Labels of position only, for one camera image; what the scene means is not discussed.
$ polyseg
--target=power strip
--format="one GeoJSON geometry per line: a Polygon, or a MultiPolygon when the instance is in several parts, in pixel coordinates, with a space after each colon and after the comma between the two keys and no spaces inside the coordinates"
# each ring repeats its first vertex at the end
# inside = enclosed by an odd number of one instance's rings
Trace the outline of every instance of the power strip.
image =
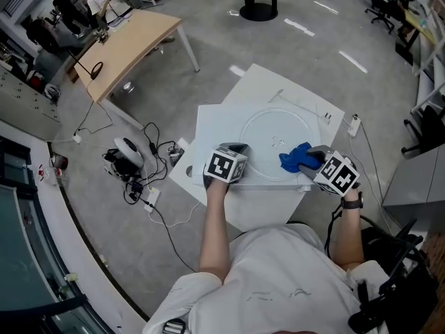
{"type": "MultiPolygon", "coordinates": [[[[159,189],[152,187],[150,189],[150,193],[147,198],[147,202],[150,204],[153,204],[153,206],[156,206],[156,201],[158,200],[159,196],[161,195],[161,191],[159,189]]],[[[153,208],[149,205],[145,205],[144,209],[147,210],[150,214],[153,212],[153,208]]]]}
{"type": "Polygon", "coordinates": [[[348,129],[348,134],[351,135],[351,137],[355,137],[357,135],[357,132],[359,131],[360,123],[362,121],[359,119],[357,114],[353,115],[353,121],[351,121],[348,129]]]}

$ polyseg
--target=gray floor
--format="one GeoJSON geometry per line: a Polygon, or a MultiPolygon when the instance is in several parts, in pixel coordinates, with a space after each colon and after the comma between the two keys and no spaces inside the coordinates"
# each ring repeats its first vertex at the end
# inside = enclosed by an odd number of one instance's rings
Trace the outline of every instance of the gray floor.
{"type": "MultiPolygon", "coordinates": [[[[243,70],[257,63],[308,88],[346,112],[350,120],[358,113],[373,147],[383,191],[386,191],[400,148],[413,143],[403,126],[414,105],[417,79],[411,67],[394,51],[395,37],[383,24],[370,24],[364,14],[364,0],[278,0],[279,15],[269,22],[250,22],[228,12],[239,10],[243,0],[159,0],[153,8],[183,19],[184,29],[199,61],[195,73],[179,41],[163,45],[132,72],[136,84],[130,96],[115,101],[141,123],[155,122],[161,140],[191,141],[197,106],[221,102],[239,80],[229,70],[243,70]],[[331,7],[338,15],[314,3],[331,7]],[[284,22],[290,19],[314,33],[310,36],[284,22]],[[367,69],[364,73],[339,54],[346,52],[367,69]]],[[[85,88],[65,79],[61,84],[60,116],[63,129],[59,139],[73,135],[83,119],[90,98],[85,88]]],[[[82,131],[83,140],[105,147],[113,138],[129,137],[145,155],[148,144],[142,133],[112,115],[114,126],[94,135],[82,131]]],[[[94,105],[85,126],[91,130],[107,125],[105,113],[94,105]]],[[[149,135],[155,137],[154,130],[149,135]]],[[[378,188],[368,145],[361,130],[353,139],[355,153],[364,162],[376,194],[378,188]]],[[[346,128],[333,144],[350,154],[346,128]]],[[[151,315],[173,282],[188,269],[175,257],[162,226],[150,222],[143,204],[130,206],[122,199],[122,185],[106,174],[101,154],[104,149],[76,143],[55,143],[55,151],[70,159],[67,194],[74,211],[98,253],[105,256],[111,273],[136,303],[151,315]]],[[[154,170],[147,157],[148,171],[154,170]]],[[[196,201],[172,181],[154,184],[162,190],[159,209],[168,223],[187,218],[196,201]]],[[[379,221],[378,205],[366,178],[363,214],[379,221]]],[[[310,224],[325,238],[330,212],[339,199],[319,191],[306,195],[293,215],[310,224]]],[[[197,266],[204,207],[199,206],[191,221],[171,229],[178,251],[197,266]]],[[[229,227],[230,236],[239,231],[229,227]]]]}

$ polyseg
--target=white tabletop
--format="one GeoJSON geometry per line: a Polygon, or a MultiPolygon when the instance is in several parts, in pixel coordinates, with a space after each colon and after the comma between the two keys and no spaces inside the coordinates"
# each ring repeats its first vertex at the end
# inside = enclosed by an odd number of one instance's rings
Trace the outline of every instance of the white tabletop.
{"type": "MultiPolygon", "coordinates": [[[[252,64],[240,81],[222,102],[223,104],[265,104],[276,97],[319,114],[321,143],[331,145],[337,134],[344,112],[313,92],[281,77],[266,68],[252,64]],[[332,115],[330,122],[323,116],[332,115]]],[[[192,183],[186,170],[193,164],[193,142],[170,172],[170,178],[189,192],[202,204],[207,205],[203,187],[192,183]]],[[[242,231],[262,228],[267,225],[285,224],[292,216],[304,193],[296,190],[253,191],[229,189],[225,198],[225,216],[229,223],[242,231]]]]}

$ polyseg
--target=blue cloth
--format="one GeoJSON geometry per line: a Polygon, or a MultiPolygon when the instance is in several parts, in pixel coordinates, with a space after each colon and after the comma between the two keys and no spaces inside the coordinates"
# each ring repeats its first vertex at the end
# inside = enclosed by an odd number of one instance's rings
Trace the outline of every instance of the blue cloth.
{"type": "Polygon", "coordinates": [[[289,154],[280,153],[278,156],[281,161],[281,167],[290,173],[300,172],[300,169],[298,168],[299,164],[303,164],[306,167],[316,170],[323,163],[315,157],[311,157],[306,154],[306,151],[311,147],[312,146],[310,143],[305,142],[294,148],[289,154]]]}

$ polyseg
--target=white turntable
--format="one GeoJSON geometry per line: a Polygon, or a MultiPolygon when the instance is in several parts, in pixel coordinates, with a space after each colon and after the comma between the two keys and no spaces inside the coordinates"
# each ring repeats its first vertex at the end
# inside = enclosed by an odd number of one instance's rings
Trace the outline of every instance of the white turntable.
{"type": "Polygon", "coordinates": [[[202,172],[212,149],[220,143],[249,145],[242,189],[309,190],[312,180],[281,168],[278,155],[304,142],[320,145],[318,116],[294,104],[200,105],[197,112],[192,178],[203,185],[202,172]]]}

